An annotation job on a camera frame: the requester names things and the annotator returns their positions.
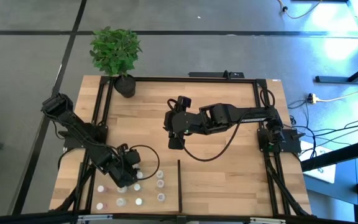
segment wooden tabletop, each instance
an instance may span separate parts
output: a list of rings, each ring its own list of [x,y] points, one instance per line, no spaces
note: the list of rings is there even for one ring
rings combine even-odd
[[[84,76],[75,113],[85,122],[90,122],[94,102],[99,87],[99,76]],[[267,80],[267,87],[276,99],[276,109],[281,119],[290,125],[287,102],[280,80]],[[177,99],[183,95],[192,99],[189,112],[198,113],[198,108],[215,103],[229,103],[236,107],[255,107],[253,87],[246,83],[193,83],[193,82],[137,82],[136,94],[132,98],[123,98],[114,90],[109,108],[108,144],[118,146],[127,143],[129,146],[145,144],[153,147],[159,154],[162,170],[172,178],[166,184],[171,185],[171,191],[177,190],[175,169],[177,160],[181,161],[181,189],[183,213],[192,215],[259,215],[270,216],[269,187],[263,160],[259,151],[256,130],[257,123],[242,124],[229,146],[228,150],[218,159],[211,162],[199,162],[188,156],[185,151],[168,149],[168,133],[162,129],[167,100]],[[194,134],[186,137],[186,147],[196,157],[210,158],[218,154],[226,145],[234,128],[210,136]],[[152,172],[156,158],[147,149],[139,149],[145,175]],[[62,159],[55,190],[50,208],[59,206],[64,198],[76,185],[78,167],[82,161],[83,149],[67,154]],[[285,183],[297,202],[307,212],[311,212],[305,182],[298,159],[287,153],[281,153]],[[127,206],[117,210],[116,199],[121,197],[116,193],[113,182],[106,183],[106,177],[97,175],[95,187],[109,185],[110,194],[98,194],[94,191],[92,213],[162,213],[177,212],[177,200],[166,201],[165,206],[156,203],[159,189],[156,189],[157,178],[149,182],[139,182],[149,187],[144,194],[136,197],[146,198],[141,207],[134,205],[134,196],[127,192],[123,197],[128,198]],[[281,195],[276,186],[279,212],[283,213]],[[96,210],[96,203],[103,201],[103,211]]]

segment white cable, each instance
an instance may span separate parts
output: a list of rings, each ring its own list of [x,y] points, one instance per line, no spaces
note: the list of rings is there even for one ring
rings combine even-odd
[[[285,7],[284,3],[282,2],[282,0],[278,0],[280,5],[281,5],[281,8],[283,9]],[[315,7],[317,7],[323,0],[320,0],[315,6],[311,7],[307,12],[305,12],[304,14],[300,15],[300,16],[291,16],[289,15],[289,13],[287,12],[288,9],[284,9],[284,12],[287,14],[287,16],[291,19],[299,19],[305,15],[307,15],[309,12],[311,12],[313,9],[315,9]]]
[[[338,136],[338,137],[336,137],[336,138],[333,138],[333,139],[331,139],[330,141],[333,141],[333,140],[335,140],[335,139],[341,138],[341,137],[343,137],[343,136],[345,136],[345,135],[354,133],[354,132],[356,132],[356,131],[358,131],[358,129],[353,130],[353,131],[351,131],[351,132],[349,132],[349,133],[345,133],[345,134],[343,134],[343,135],[341,135],[341,136]],[[323,144],[329,143],[330,141],[326,141],[326,142],[324,142],[324,143],[322,143],[322,144],[317,145],[316,147],[322,146]]]
[[[348,94],[348,95],[341,96],[341,97],[333,98],[333,99],[330,99],[330,100],[322,100],[322,99],[319,99],[318,97],[316,97],[316,101],[317,101],[317,102],[319,102],[319,101],[321,101],[321,102],[331,102],[331,101],[334,101],[334,100],[343,99],[343,98],[345,98],[345,97],[351,96],[351,95],[356,94],[356,93],[358,93],[358,91],[356,91],[356,92],[354,92],[354,93],[350,93],[350,94]]]

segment potted plant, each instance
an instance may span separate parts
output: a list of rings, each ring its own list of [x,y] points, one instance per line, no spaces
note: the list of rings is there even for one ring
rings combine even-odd
[[[119,75],[114,82],[116,90],[124,97],[135,95],[135,78],[127,73],[134,69],[137,53],[143,52],[139,47],[137,35],[130,30],[110,30],[106,27],[95,31],[95,39],[91,42],[93,50],[90,54],[96,68],[109,76]]]

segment small vial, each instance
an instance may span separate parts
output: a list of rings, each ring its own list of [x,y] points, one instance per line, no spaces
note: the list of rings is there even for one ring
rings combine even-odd
[[[143,177],[143,173],[141,171],[138,171],[137,174],[136,174],[136,177],[138,179],[142,178]]]
[[[134,185],[134,190],[136,190],[136,191],[140,191],[141,190],[141,186],[140,186],[140,184],[135,184]]]
[[[118,207],[125,206],[127,204],[127,200],[125,200],[123,198],[119,198],[119,199],[117,199],[116,204]]]
[[[96,209],[97,209],[97,210],[102,210],[103,208],[104,208],[103,203],[98,203],[98,204],[96,205]]]
[[[125,186],[125,187],[123,187],[123,188],[120,188],[120,187],[117,187],[117,191],[119,192],[119,193],[125,193],[125,192],[127,192],[127,190],[128,190],[128,187],[127,186]]]
[[[158,200],[159,202],[165,201],[165,194],[159,193],[159,194],[157,195],[157,200]]]
[[[158,180],[157,181],[157,187],[159,187],[159,188],[163,188],[164,187],[164,181],[163,180]]]
[[[155,175],[157,176],[158,179],[164,178],[164,172],[162,172],[162,170],[157,171]]]
[[[107,191],[107,189],[106,189],[104,186],[100,185],[100,186],[98,187],[98,192],[99,192],[99,193],[103,193],[103,192],[105,192],[105,191]]]
[[[143,200],[141,198],[137,198],[135,201],[136,205],[142,205],[143,204]]]

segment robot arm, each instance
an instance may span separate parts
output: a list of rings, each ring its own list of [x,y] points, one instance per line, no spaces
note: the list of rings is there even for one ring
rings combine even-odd
[[[109,174],[118,187],[137,182],[137,170],[132,165],[140,162],[136,150],[128,150],[123,144],[117,149],[97,142],[98,130],[84,123],[73,112],[73,102],[64,94],[57,94],[42,103],[42,112],[52,121],[66,127],[68,132],[86,149],[92,163],[104,175]]]
[[[218,103],[200,108],[198,114],[186,112],[191,106],[191,99],[179,96],[178,100],[169,100],[175,106],[165,113],[164,129],[169,132],[168,147],[183,149],[184,136],[190,134],[214,134],[227,131],[235,124],[265,121],[265,132],[269,144],[277,144],[284,140],[283,123],[274,107],[236,108],[230,104]]]

